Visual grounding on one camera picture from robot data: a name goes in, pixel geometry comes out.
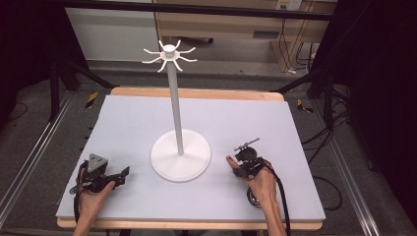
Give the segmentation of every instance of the floor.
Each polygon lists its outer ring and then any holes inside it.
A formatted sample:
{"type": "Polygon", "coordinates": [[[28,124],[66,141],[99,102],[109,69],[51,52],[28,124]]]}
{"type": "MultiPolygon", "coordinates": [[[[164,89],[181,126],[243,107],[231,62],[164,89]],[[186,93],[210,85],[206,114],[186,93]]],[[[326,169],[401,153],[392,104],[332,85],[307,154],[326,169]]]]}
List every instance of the floor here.
{"type": "MultiPolygon", "coordinates": [[[[164,42],[176,44],[177,39],[165,38],[164,42]]],[[[271,53],[271,46],[267,41],[215,38],[213,43],[208,43],[206,39],[180,39],[180,50],[189,50],[191,47],[197,47],[195,51],[184,56],[188,59],[199,59],[198,62],[193,63],[179,62],[179,66],[184,69],[184,74],[179,74],[178,76],[179,84],[182,83],[182,85],[187,85],[187,87],[279,89],[283,83],[296,80],[307,73],[304,65],[299,65],[302,69],[297,70],[295,75],[281,72],[276,65],[275,55],[271,53]],[[208,75],[212,78],[215,76],[215,78],[208,81],[208,75]]],[[[299,57],[307,58],[309,48],[306,45],[306,48],[301,50],[299,57]]],[[[154,71],[160,67],[160,64],[144,65],[142,63],[121,62],[89,62],[89,65],[93,71],[103,78],[115,80],[118,83],[123,83],[123,85],[137,83],[149,85],[149,82],[138,80],[137,76],[142,75],[144,78],[147,78],[152,75],[154,78],[154,71]]],[[[85,104],[86,96],[89,96],[91,88],[106,93],[104,89],[98,88],[95,83],[89,80],[80,78],[80,81],[83,86],[74,94],[75,104],[85,104]]],[[[153,85],[166,86],[162,82],[161,84],[158,83],[159,81],[155,80],[153,85]]],[[[47,120],[49,114],[47,104],[49,90],[44,84],[47,83],[24,88],[20,92],[19,101],[21,103],[17,105],[11,115],[16,117],[16,119],[1,130],[0,160],[3,166],[0,167],[0,173],[2,183],[6,183],[0,188],[1,198],[10,191],[8,186],[12,185],[14,177],[19,174],[21,166],[25,166],[25,157],[33,151],[32,147],[45,127],[44,124],[46,122],[44,121],[47,120]],[[44,101],[43,104],[39,104],[40,99],[44,101]],[[14,158],[5,158],[5,156],[13,156],[14,158]]],[[[309,100],[305,94],[307,88],[308,85],[303,85],[285,94],[285,100],[290,104],[294,122],[302,141],[317,134],[324,126],[321,123],[323,121],[320,114],[322,110],[321,101],[309,100]],[[303,101],[303,106],[307,109],[299,108],[299,100],[303,101]],[[313,109],[316,112],[309,113],[309,109],[313,109]]],[[[50,226],[50,228],[46,226],[55,224],[55,216],[49,211],[53,212],[56,206],[52,205],[54,205],[54,202],[57,201],[62,192],[62,190],[61,192],[59,191],[62,189],[59,183],[68,181],[68,176],[60,175],[59,168],[64,168],[65,165],[70,165],[70,169],[74,168],[72,165],[77,161],[77,155],[80,154],[87,141],[80,136],[84,135],[87,137],[89,135],[89,127],[93,126],[94,117],[98,114],[100,100],[101,98],[97,100],[97,105],[92,110],[73,111],[70,107],[70,111],[67,112],[60,124],[61,130],[56,131],[59,134],[56,136],[65,137],[65,139],[52,139],[49,143],[49,148],[36,150],[40,153],[40,158],[37,160],[37,163],[33,164],[33,169],[28,176],[25,176],[26,181],[22,183],[20,193],[16,193],[17,198],[11,201],[12,207],[6,208],[9,212],[5,212],[3,208],[0,208],[2,213],[0,216],[7,216],[5,218],[0,217],[0,234],[71,234],[71,231],[68,230],[57,231],[56,226],[50,226]],[[77,118],[80,116],[84,117],[85,124],[77,123],[77,118]],[[70,147],[65,146],[68,140],[73,141],[70,147]],[[62,156],[56,156],[56,153],[62,153],[62,156]],[[37,180],[43,178],[45,172],[50,176],[54,176],[53,179],[47,184],[38,183],[37,180]],[[50,194],[48,189],[52,188],[56,188],[58,191],[50,194]],[[39,195],[39,192],[48,193],[48,195],[39,195]],[[27,216],[30,206],[33,206],[33,202],[37,203],[34,204],[36,209],[33,210],[37,210],[38,215],[46,215],[42,219],[43,221],[36,217],[27,216]],[[40,225],[44,220],[47,220],[48,223],[44,223],[42,227],[40,225]],[[25,225],[39,225],[39,229],[35,229],[33,226],[25,228],[25,225]]],[[[335,103],[338,104],[334,105],[334,116],[343,113],[345,110],[342,103],[337,101],[335,103]]],[[[294,234],[417,235],[417,230],[407,219],[403,209],[390,192],[384,176],[381,173],[368,169],[366,155],[361,150],[361,145],[355,138],[354,129],[348,124],[348,121],[348,119],[345,119],[343,122],[340,122],[340,126],[335,129],[332,135],[332,139],[319,152],[318,157],[311,164],[314,175],[326,176],[339,187],[344,199],[343,206],[337,210],[326,211],[328,219],[325,221],[323,229],[313,232],[297,231],[294,234]]],[[[313,149],[308,149],[316,147],[321,141],[318,139],[315,143],[311,143],[309,147],[306,147],[306,156],[308,158],[314,153],[313,149]]],[[[332,208],[337,206],[337,192],[332,187],[321,181],[318,181],[317,187],[321,197],[323,197],[325,207],[332,208]]],[[[6,201],[8,200],[3,199],[0,207],[3,207],[6,201]]]]}

